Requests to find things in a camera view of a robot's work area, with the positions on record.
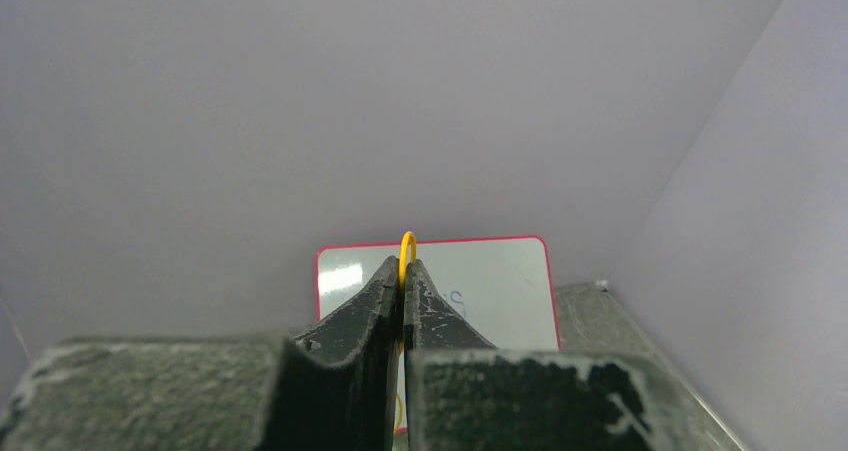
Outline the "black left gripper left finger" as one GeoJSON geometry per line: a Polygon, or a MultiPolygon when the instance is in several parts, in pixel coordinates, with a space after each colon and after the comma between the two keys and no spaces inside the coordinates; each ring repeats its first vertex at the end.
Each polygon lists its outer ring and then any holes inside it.
{"type": "Polygon", "coordinates": [[[387,258],[296,334],[77,337],[1,414],[5,450],[388,450],[401,299],[387,258]]]}

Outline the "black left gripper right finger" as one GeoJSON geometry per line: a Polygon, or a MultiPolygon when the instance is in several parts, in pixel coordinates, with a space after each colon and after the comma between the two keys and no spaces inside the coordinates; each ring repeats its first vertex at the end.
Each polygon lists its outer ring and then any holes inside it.
{"type": "Polygon", "coordinates": [[[659,347],[595,283],[557,289],[557,351],[499,347],[406,267],[413,450],[738,450],[659,347]]]}

